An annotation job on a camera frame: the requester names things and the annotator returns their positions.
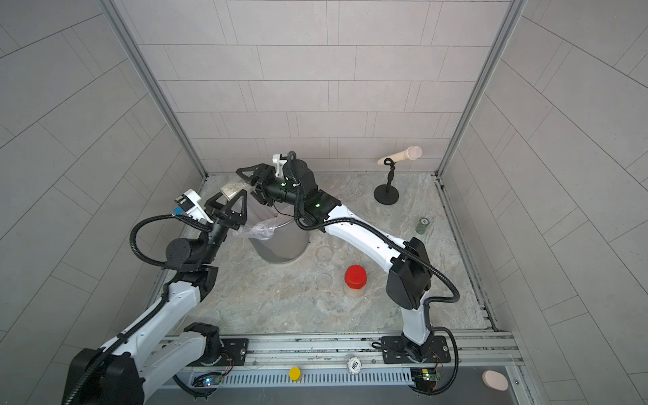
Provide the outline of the grey mesh waste bin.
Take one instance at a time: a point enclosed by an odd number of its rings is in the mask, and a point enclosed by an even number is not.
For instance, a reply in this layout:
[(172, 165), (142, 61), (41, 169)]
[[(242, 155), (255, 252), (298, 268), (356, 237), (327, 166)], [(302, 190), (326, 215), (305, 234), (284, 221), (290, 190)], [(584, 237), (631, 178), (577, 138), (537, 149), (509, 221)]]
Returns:
[(300, 229), (294, 220), (278, 229), (268, 241), (248, 239), (260, 257), (268, 263), (289, 263), (299, 258), (310, 242), (308, 231)]

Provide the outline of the clear jar lid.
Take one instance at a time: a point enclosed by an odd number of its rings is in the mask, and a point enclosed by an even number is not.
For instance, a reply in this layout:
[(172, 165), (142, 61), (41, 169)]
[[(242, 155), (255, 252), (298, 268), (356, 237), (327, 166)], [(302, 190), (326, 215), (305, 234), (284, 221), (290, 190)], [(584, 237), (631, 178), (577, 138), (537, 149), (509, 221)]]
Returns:
[(329, 263), (332, 260), (333, 250), (329, 246), (321, 246), (316, 251), (316, 259), (319, 263)]
[(330, 290), (332, 288), (333, 278), (330, 274), (319, 274), (316, 278), (316, 287), (319, 290)]

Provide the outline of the red lidded rice jar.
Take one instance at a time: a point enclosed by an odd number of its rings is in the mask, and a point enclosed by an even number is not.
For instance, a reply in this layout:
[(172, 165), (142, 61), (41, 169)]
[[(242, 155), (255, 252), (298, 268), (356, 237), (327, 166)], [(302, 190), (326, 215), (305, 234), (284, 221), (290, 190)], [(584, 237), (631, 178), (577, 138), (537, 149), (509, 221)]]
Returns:
[(361, 297), (367, 281), (367, 273), (362, 266), (350, 266), (344, 274), (344, 292), (352, 298)]

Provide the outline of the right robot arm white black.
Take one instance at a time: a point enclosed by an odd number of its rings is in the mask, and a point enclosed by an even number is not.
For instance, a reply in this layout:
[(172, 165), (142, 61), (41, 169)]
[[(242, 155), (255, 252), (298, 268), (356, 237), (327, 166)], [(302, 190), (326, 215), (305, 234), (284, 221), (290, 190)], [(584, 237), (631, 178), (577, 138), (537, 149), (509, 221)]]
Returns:
[(304, 231), (322, 231), (355, 247), (387, 274), (386, 293), (402, 310), (403, 332), (399, 346), (376, 343), (384, 353), (403, 356), (413, 363), (440, 366), (452, 362), (449, 379), (437, 369), (420, 371), (412, 391), (435, 396), (454, 383), (460, 366), (457, 340), (447, 327), (433, 326), (430, 305), (454, 304), (461, 295), (454, 283), (430, 264), (425, 244), (405, 241), (361, 219), (339, 199), (320, 189), (314, 173), (294, 151), (276, 155), (271, 165), (239, 168), (236, 175), (251, 187), (254, 198), (267, 206), (293, 206), (295, 224)]

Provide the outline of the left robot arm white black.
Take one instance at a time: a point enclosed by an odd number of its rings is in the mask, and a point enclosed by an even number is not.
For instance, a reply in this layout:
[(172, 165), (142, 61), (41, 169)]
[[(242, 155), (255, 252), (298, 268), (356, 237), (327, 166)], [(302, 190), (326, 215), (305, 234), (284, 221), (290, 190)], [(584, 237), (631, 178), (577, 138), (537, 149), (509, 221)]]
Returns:
[[(142, 262), (175, 275), (160, 297), (131, 325), (98, 349), (82, 349), (70, 362), (62, 403), (144, 404), (168, 380), (193, 363), (222, 365), (231, 371), (234, 353), (226, 349), (219, 328), (194, 322), (163, 348), (158, 345), (188, 312), (204, 300), (218, 275), (212, 261), (229, 231), (247, 221), (247, 192), (240, 190), (225, 204), (221, 193), (201, 206), (200, 197), (188, 190), (177, 199), (177, 209), (144, 219), (129, 236), (130, 247)], [(143, 254), (138, 231), (153, 222), (175, 219), (200, 232), (198, 238), (177, 238), (165, 250), (165, 260)]]

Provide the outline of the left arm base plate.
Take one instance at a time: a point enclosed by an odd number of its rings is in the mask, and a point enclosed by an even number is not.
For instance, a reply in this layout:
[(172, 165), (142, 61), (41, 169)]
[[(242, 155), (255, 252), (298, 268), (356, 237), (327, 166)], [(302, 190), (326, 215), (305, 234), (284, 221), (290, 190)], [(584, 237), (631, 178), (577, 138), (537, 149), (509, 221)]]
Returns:
[(201, 366), (226, 367), (244, 366), (248, 351), (248, 339), (220, 339), (221, 354), (212, 362), (199, 361)]

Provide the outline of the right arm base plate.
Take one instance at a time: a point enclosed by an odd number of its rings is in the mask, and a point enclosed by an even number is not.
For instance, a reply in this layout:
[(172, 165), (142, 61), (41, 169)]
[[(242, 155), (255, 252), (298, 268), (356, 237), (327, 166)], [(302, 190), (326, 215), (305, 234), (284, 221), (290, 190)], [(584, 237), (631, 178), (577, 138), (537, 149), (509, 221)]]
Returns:
[(450, 363), (452, 361), (447, 339), (442, 335), (430, 335), (418, 345), (401, 336), (384, 336), (372, 346), (381, 351), (385, 364)]

